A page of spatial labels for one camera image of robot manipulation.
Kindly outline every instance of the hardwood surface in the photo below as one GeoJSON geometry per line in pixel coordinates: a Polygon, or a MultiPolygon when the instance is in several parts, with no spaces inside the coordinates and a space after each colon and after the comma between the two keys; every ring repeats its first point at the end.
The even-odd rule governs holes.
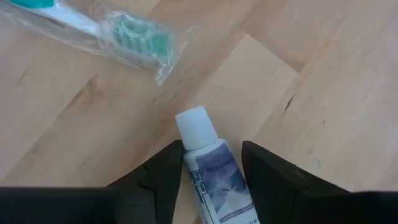
{"type": "MultiPolygon", "coordinates": [[[[113,0],[192,39],[172,76],[0,18],[0,185],[103,186],[205,105],[240,160],[253,140],[348,190],[398,190],[395,0],[113,0]]],[[[175,223],[199,223],[183,170],[175,223]]]]}

